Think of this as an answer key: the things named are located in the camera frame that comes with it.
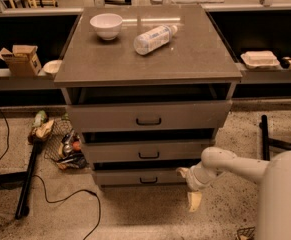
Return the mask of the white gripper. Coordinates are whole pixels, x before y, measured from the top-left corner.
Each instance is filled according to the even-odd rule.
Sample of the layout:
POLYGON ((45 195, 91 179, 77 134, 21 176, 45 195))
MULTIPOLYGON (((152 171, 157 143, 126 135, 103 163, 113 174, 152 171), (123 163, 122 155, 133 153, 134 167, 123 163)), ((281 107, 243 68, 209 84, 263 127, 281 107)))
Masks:
POLYGON ((189 188, 195 191, 187 193, 190 212, 195 212, 200 206, 202 200, 202 193, 200 191, 225 174, 224 171, 205 166, 203 162, 199 162, 189 169, 178 167, 176 172, 179 176, 186 179, 189 188))

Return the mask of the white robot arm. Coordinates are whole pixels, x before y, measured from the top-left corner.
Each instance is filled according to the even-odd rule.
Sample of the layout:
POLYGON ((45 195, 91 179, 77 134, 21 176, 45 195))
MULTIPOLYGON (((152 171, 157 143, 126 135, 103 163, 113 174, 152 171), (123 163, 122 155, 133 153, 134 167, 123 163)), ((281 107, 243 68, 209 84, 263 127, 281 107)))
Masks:
POLYGON ((256 240, 291 240, 291 151, 269 161, 242 158, 218 147, 208 147, 201 161, 176 172, 186 180, 190 209, 196 210, 201 191, 226 172, 259 185, 256 240))

